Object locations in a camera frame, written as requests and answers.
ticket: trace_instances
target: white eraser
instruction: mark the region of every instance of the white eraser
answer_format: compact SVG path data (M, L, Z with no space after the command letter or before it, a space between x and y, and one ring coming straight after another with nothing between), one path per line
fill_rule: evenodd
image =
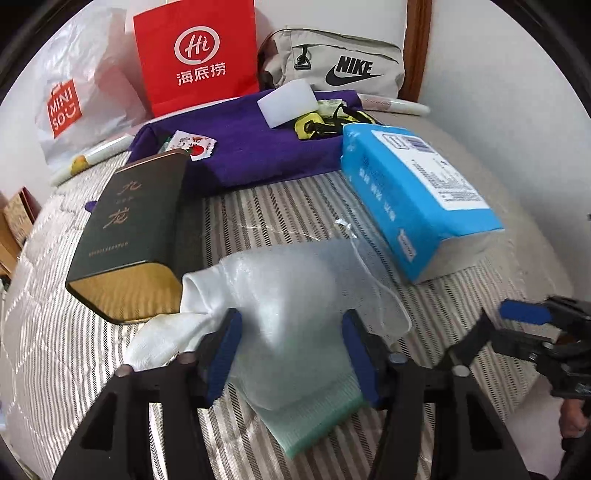
M314 92L304 79L287 82L257 103L270 128L318 110Z

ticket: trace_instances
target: blue gripper pad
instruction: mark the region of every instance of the blue gripper pad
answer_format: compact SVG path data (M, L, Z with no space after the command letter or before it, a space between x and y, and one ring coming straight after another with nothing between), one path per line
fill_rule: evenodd
M543 305L518 300L504 300L499 307L502 318L517 322L543 325L552 321L550 311Z
M242 315L235 311L229 326L207 369L207 402L210 404L222 395L234 355L242 338Z
M377 407L380 400L378 394L378 375L349 312L343 315L341 329L343 341L349 352L349 358L351 359L351 364L353 365L353 370L357 376L357 382L359 382L363 397L372 407Z

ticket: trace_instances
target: cardboard box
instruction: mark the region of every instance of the cardboard box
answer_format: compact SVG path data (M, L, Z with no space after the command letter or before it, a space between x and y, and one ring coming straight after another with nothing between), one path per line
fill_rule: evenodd
M3 208L4 218L12 236L21 248L33 229L39 210L38 203L25 187L21 188Z
M12 236L4 215L0 215L0 274L12 278L21 247Z
M341 165L413 283L475 265L503 230L462 174L405 128L346 125Z

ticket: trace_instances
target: tissue box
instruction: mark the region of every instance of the tissue box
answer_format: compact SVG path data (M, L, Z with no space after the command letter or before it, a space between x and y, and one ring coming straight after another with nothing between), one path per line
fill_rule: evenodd
M503 230L462 174L405 128L346 125L341 166L413 283L475 265Z

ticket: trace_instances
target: bed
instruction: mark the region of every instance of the bed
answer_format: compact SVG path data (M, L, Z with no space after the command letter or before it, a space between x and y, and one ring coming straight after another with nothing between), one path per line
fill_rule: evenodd
M427 51L430 1L409 3L401 97L417 100ZM235 251L346 236L342 218L370 243L391 272L414 325L395 349L420 365L437 362L445 348L474 324L480 308L495 321L505 298L541 300L571 295L570 281L535 223L477 158L428 119L374 113L388 125L407 127L446 157L481 193L505 225L505 234L475 267L417 286L397 281L395 264L379 230L339 172L238 189L203 199L200 255L206 265ZM61 454L101 388L122 363L140 325L110 324L75 300L64 281L96 200L123 153L79 174L54 191L21 254L0 323L0 398L9 440L23 463L51 478ZM553 336L548 327L527 331ZM505 418L522 401L537 373L531 365L485 348L472 371ZM200 411L217 480L357 480L367 477L383 415L364 407L313 448L287 458L256 414L227 385L222 398ZM433 411L426 407L418 477L428 478ZM161 412L150 412L154 476L166 479Z

